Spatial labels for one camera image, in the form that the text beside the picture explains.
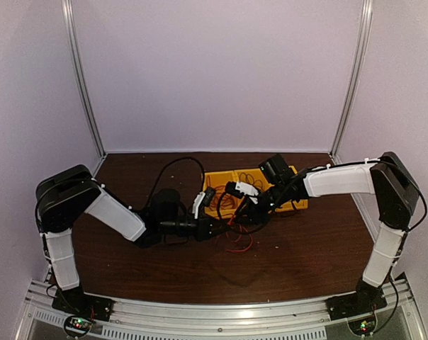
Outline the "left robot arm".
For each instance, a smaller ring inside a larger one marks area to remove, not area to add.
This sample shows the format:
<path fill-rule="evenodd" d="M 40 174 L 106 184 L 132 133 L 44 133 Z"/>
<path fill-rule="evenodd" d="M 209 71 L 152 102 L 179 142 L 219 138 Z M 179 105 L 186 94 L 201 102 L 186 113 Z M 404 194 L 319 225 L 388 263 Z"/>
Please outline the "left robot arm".
<path fill-rule="evenodd" d="M 75 315 L 89 308 L 72 244 L 73 225 L 83 214 L 140 248 L 158 244 L 167 235 L 202 242 L 223 232 L 220 223 L 205 213 L 214 195 L 213 188 L 203 189 L 187 209 L 177 190 L 164 188 L 152 194 L 143 209 L 136 210 L 94 179 L 83 164 L 41 181 L 35 190 L 35 218 L 58 287 L 55 297 Z"/>

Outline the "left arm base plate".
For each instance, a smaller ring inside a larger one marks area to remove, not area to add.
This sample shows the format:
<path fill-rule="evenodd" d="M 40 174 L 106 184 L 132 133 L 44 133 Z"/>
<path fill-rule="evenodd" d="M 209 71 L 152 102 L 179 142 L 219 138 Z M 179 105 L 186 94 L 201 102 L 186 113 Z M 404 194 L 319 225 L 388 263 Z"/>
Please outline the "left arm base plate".
<path fill-rule="evenodd" d="M 52 308 L 86 319 L 94 319 L 103 322 L 108 322 L 110 320 L 114 304 L 112 299 L 87 295 L 85 300 L 86 302 L 81 307 L 76 307 L 74 309 L 66 303 L 62 297 L 55 297 L 52 301 Z"/>

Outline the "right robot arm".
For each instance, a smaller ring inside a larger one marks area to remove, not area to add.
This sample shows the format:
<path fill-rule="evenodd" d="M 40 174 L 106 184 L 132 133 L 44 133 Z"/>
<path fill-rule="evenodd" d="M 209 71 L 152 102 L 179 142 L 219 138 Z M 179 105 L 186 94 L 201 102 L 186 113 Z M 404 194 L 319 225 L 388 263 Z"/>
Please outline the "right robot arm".
<path fill-rule="evenodd" d="M 259 166 L 270 187 L 259 191 L 242 181 L 229 182 L 226 191 L 246 198 L 246 208 L 236 214 L 246 215 L 253 223 L 264 226 L 269 214 L 292 201 L 321 196 L 365 193 L 375 196 L 379 225 L 377 239 L 362 277 L 351 296 L 355 312 L 366 312 L 378 300 L 378 292 L 398 260 L 408 234 L 417 202 L 422 194 L 415 180 L 393 152 L 376 159 L 348 164 L 318 166 L 295 172 L 280 154 Z"/>

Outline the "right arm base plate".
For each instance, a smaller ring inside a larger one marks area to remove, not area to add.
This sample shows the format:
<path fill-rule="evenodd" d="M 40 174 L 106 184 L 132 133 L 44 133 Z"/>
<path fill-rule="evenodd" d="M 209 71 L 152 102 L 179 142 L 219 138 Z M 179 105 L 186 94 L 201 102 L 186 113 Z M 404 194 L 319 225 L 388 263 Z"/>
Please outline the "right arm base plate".
<path fill-rule="evenodd" d="M 332 321 L 371 313 L 388 305 L 380 295 L 369 297 L 362 293 L 336 295 L 328 298 L 325 303 Z"/>

